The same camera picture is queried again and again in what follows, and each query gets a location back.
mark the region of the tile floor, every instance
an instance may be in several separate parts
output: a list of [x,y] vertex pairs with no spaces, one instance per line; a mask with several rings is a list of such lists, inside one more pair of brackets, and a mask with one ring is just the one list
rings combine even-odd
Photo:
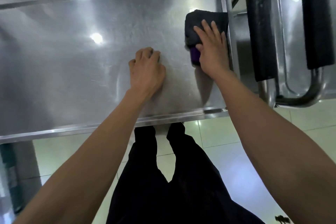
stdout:
[[[325,100],[313,107],[304,109],[276,108],[276,111],[304,130],[336,161],[336,100]],[[267,224],[276,223],[275,215],[285,215],[268,193],[247,158],[229,117],[190,121],[185,123],[185,127],[186,133],[194,137],[198,145],[204,149],[220,171],[233,200],[256,214]],[[167,129],[168,125],[156,126],[157,166],[166,179],[170,181],[174,174],[175,155],[165,138]],[[33,141],[41,184],[45,183],[50,175],[78,149],[88,136],[89,134],[85,134]],[[113,190],[125,167],[128,159],[127,155],[133,142],[134,134],[130,138],[123,162],[96,215],[94,224],[105,223]]]

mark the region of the black pants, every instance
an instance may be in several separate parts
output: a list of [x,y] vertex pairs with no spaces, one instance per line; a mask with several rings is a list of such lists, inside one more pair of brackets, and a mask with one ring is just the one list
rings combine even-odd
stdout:
[[176,156],[167,182],[157,168],[154,127],[134,130],[135,143],[112,196],[107,224],[114,223],[263,223],[233,202],[217,168],[182,123],[167,139]]

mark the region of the bare skin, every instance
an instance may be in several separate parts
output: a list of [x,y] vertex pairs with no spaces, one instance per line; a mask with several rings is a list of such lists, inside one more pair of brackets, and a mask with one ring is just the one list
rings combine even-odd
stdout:
[[[336,223],[336,164],[229,69],[225,35],[195,27],[203,71],[218,85],[241,143],[266,188],[294,223]],[[116,175],[144,104],[162,86],[159,52],[129,62],[131,87],[117,108],[46,182],[15,224],[91,223]]]

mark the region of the person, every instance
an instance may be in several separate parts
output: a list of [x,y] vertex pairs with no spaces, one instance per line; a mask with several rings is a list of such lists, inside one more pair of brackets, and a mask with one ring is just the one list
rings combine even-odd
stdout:
[[[219,87],[243,148],[266,188],[296,224],[336,223],[336,164],[304,132],[246,88],[229,69],[216,24],[195,27],[201,68]],[[130,89],[120,104],[45,183],[15,224],[91,223],[126,151],[141,109],[162,86],[160,52],[139,50],[129,62]],[[167,139],[176,155],[167,183],[156,165],[153,127],[135,143],[113,194],[107,223],[262,223],[230,199],[218,170],[182,123]]]

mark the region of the person's left hand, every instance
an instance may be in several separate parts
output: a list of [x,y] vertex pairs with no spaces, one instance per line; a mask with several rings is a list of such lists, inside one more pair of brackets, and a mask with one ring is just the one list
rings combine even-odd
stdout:
[[139,94],[144,94],[149,100],[162,86],[166,77],[166,68],[159,63],[160,52],[153,52],[153,48],[140,49],[135,54],[135,59],[128,62],[131,75],[131,89]]

